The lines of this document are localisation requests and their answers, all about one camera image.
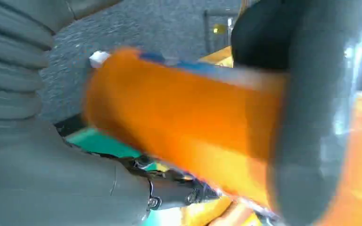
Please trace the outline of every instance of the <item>bolt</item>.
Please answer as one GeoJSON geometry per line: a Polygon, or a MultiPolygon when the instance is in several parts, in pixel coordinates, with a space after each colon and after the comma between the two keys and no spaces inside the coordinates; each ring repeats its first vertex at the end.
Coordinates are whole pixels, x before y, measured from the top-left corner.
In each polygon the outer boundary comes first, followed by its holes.
{"type": "Polygon", "coordinates": [[[159,200],[155,197],[150,198],[148,201],[148,206],[151,208],[156,207],[158,204],[159,204],[159,200]]]}
{"type": "Polygon", "coordinates": [[[189,194],[187,196],[187,202],[188,203],[193,203],[196,200],[196,194],[194,192],[192,192],[191,194],[189,194]]]}

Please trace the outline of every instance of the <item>gray carpet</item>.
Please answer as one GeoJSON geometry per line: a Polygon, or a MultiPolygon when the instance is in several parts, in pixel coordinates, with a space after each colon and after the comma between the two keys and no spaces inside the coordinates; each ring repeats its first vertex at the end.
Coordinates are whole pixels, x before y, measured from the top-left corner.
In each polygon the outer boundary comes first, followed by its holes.
{"type": "MultiPolygon", "coordinates": [[[[55,123],[81,111],[90,76],[88,57],[94,51],[131,45],[195,60],[208,54],[204,10],[238,10],[239,4],[240,0],[124,0],[72,24],[57,34],[55,48],[47,53],[50,67],[41,72],[45,88],[40,91],[40,117],[55,123]]],[[[226,23],[226,18],[211,18],[213,23],[226,23]]],[[[225,46],[224,37],[213,34],[209,43],[210,51],[225,46]]]]}

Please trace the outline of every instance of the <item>orange object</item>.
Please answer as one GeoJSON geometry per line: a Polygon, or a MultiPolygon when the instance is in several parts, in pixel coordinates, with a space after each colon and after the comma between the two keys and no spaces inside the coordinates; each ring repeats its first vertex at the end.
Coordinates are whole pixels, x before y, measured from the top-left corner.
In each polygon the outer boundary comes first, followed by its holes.
{"type": "MultiPolygon", "coordinates": [[[[270,74],[247,71],[243,86],[230,85],[142,61],[137,50],[123,49],[92,77],[85,118],[227,194],[276,210],[266,170],[285,81],[270,74]]],[[[320,225],[362,223],[362,95],[355,116],[340,188],[320,225]]]]}

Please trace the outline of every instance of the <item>orange surface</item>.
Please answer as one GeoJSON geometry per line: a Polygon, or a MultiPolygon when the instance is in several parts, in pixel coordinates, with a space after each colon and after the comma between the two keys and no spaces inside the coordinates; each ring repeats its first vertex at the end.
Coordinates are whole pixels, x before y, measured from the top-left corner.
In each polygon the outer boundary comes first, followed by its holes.
{"type": "MultiPolygon", "coordinates": [[[[140,61],[137,53],[117,51],[97,70],[87,90],[86,119],[228,194],[276,209],[266,169],[282,106],[282,77],[265,75],[265,85],[235,86],[140,61]]],[[[257,75],[247,72],[247,81],[257,75]]],[[[355,115],[344,177],[320,225],[362,222],[362,97],[355,115]]]]}

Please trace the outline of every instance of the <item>white cap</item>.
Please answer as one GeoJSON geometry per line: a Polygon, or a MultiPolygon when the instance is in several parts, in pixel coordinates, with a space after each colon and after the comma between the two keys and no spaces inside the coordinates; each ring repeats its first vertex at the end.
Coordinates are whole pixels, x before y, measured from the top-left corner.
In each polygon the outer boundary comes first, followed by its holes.
{"type": "Polygon", "coordinates": [[[90,56],[90,64],[93,68],[99,68],[103,62],[108,59],[110,56],[107,52],[96,51],[90,56]]]}

